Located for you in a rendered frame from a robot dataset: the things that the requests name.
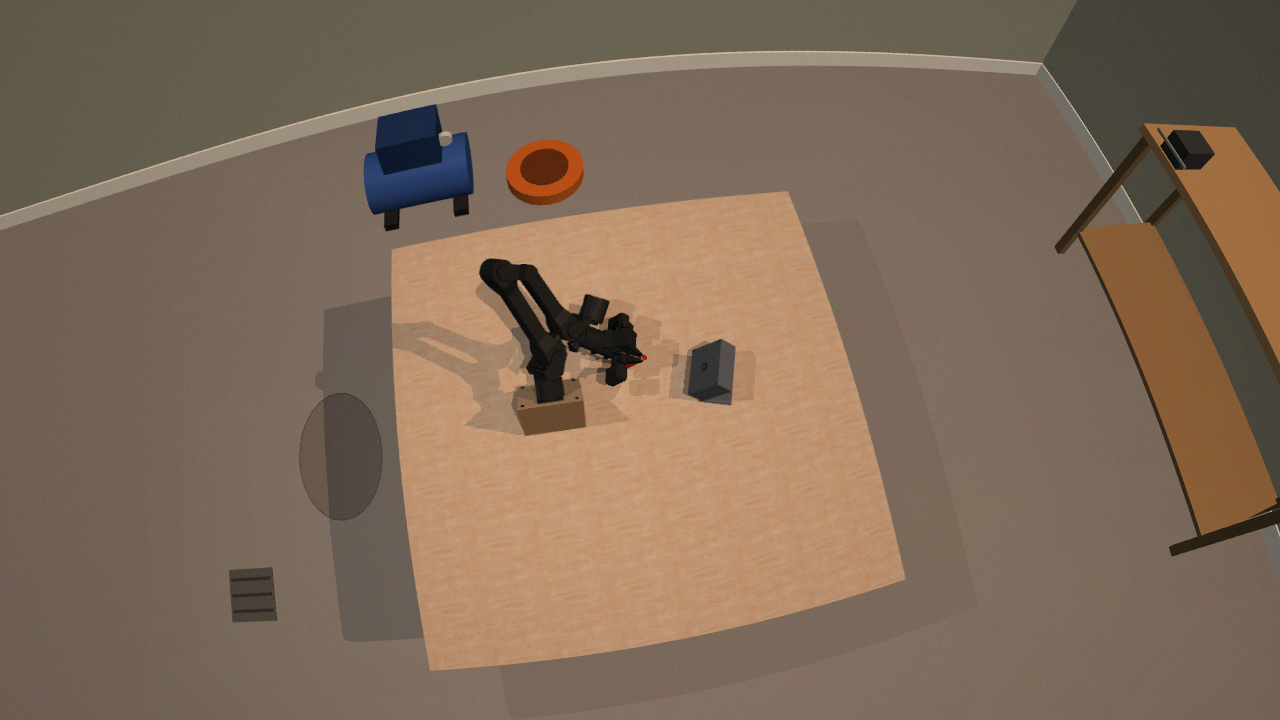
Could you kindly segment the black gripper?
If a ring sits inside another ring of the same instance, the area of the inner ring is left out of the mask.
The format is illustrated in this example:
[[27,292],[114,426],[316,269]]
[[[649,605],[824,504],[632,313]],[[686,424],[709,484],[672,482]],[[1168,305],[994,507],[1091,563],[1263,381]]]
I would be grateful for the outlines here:
[[[620,313],[608,319],[608,329],[616,331],[616,327],[620,325],[620,320],[628,322],[628,315],[625,313]],[[640,359],[643,354],[635,347],[634,350],[621,351],[620,355],[614,355],[611,354],[611,351],[608,350],[608,345],[605,345],[605,342],[611,342],[611,336],[607,334],[607,331],[602,331],[602,342],[594,351],[591,351],[591,354],[593,355],[600,354],[604,356],[603,359],[605,360],[611,357],[611,366],[605,369],[605,384],[613,387],[618,386],[620,383],[627,379],[627,366],[625,365],[643,363],[643,360]],[[631,355],[637,357],[634,357]]]

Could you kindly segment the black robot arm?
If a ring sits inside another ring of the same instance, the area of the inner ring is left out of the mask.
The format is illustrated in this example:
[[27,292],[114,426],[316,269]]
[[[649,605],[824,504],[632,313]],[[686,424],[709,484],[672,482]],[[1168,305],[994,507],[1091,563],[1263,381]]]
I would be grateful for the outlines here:
[[[563,401],[564,386],[561,375],[564,375],[568,354],[562,340],[570,341],[567,345],[571,352],[577,354],[579,347],[594,351],[602,342],[602,331],[590,324],[603,323],[611,301],[586,293],[580,311],[570,313],[561,306],[549,286],[541,279],[538,266],[529,264],[518,265],[492,258],[481,264],[479,275],[492,291],[500,295],[521,331],[529,337],[532,357],[526,369],[534,375],[538,404]],[[550,332],[543,328],[532,313],[518,290],[518,281],[544,313]],[[611,336],[611,342],[605,342],[611,354],[620,355],[621,351],[636,347],[637,333],[630,322],[620,320],[616,331],[608,329],[607,334]]]

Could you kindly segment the dark grey sloped panel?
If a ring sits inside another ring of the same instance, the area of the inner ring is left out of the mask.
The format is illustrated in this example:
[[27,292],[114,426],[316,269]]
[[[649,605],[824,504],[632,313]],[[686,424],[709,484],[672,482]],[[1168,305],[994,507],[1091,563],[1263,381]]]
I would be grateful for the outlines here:
[[689,395],[704,404],[732,404],[736,346],[716,340],[692,350]]

